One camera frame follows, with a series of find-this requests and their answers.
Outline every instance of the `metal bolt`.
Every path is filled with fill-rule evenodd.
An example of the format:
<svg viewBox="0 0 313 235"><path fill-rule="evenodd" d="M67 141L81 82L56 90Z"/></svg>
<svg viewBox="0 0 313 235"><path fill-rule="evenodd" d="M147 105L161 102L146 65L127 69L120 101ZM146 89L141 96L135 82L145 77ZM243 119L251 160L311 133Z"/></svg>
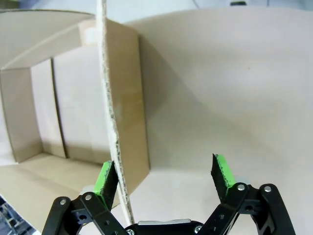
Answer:
<svg viewBox="0 0 313 235"><path fill-rule="evenodd" d="M237 189L238 189L239 191L243 191L243 190L245 190L245 186L244 186L244 185L238 185L238 186L237 186Z"/></svg>
<svg viewBox="0 0 313 235"><path fill-rule="evenodd" d="M66 202L67 202L67 201L66 201L65 199L62 199L62 200L60 201L60 204L61 204L61 205L64 205Z"/></svg>
<svg viewBox="0 0 313 235"><path fill-rule="evenodd" d="M135 232L131 229L126 230L129 235L135 235Z"/></svg>
<svg viewBox="0 0 313 235"><path fill-rule="evenodd" d="M197 227L195 227L195 233L197 234L200 231L201 228L202 228L201 225L198 225Z"/></svg>
<svg viewBox="0 0 313 235"><path fill-rule="evenodd" d="M265 187L264 187L264 191L265 191L265 192L271 192L272 189L271 189L270 186L265 186Z"/></svg>
<svg viewBox="0 0 313 235"><path fill-rule="evenodd" d="M86 199L87 201L90 200L90 199L91 199L91 195L88 194L88 195L85 197L85 199Z"/></svg>

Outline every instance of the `cardboard box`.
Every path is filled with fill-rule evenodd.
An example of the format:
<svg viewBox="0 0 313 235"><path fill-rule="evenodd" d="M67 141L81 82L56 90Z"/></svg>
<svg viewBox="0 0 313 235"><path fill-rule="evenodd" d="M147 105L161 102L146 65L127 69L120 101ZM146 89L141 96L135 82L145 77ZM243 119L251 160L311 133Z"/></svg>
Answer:
<svg viewBox="0 0 313 235"><path fill-rule="evenodd" d="M94 184L117 149L131 193L149 172L136 31L107 21L104 84L93 15L9 11L0 22L0 194L42 231L53 200Z"/></svg>

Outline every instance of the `cardboard sheet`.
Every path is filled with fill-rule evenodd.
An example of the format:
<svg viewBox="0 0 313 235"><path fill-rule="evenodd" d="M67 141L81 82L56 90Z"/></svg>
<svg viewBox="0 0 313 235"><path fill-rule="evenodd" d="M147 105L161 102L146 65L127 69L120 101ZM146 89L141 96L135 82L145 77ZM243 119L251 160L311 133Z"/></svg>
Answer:
<svg viewBox="0 0 313 235"><path fill-rule="evenodd" d="M101 32L99 53L101 79L105 94L110 153L115 161L119 186L117 192L127 226L134 224L129 199L132 187L149 173L145 118L138 54L138 34L106 19L106 2L99 0L97 23Z"/></svg>
<svg viewBox="0 0 313 235"><path fill-rule="evenodd" d="M313 191L312 21L312 12L245 7L132 23L141 35L152 171L207 174L211 154L223 153L233 172L250 178L253 186L276 184L296 232L308 233L311 222L305 212L313 209L307 203ZM172 191L176 185L184 188L182 194L188 188L184 181L171 182ZM205 195L214 187L189 190L203 190L194 210L199 204L206 208L211 200ZM165 208L174 204L169 194Z"/></svg>

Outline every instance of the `cardboard flap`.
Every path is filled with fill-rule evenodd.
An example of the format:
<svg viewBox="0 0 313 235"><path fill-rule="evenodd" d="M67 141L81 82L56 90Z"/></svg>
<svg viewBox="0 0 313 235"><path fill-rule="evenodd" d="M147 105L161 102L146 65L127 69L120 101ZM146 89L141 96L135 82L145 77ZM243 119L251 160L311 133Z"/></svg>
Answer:
<svg viewBox="0 0 313 235"><path fill-rule="evenodd" d="M136 218L205 221L219 203L209 176L219 153L254 187L277 185L297 234L311 231L312 22L313 12L238 7L131 24L151 168L161 171L132 195ZM231 234L256 233L240 220Z"/></svg>
<svg viewBox="0 0 313 235"><path fill-rule="evenodd" d="M73 48L78 23L92 18L66 11L8 11L0 13L0 69L25 68Z"/></svg>

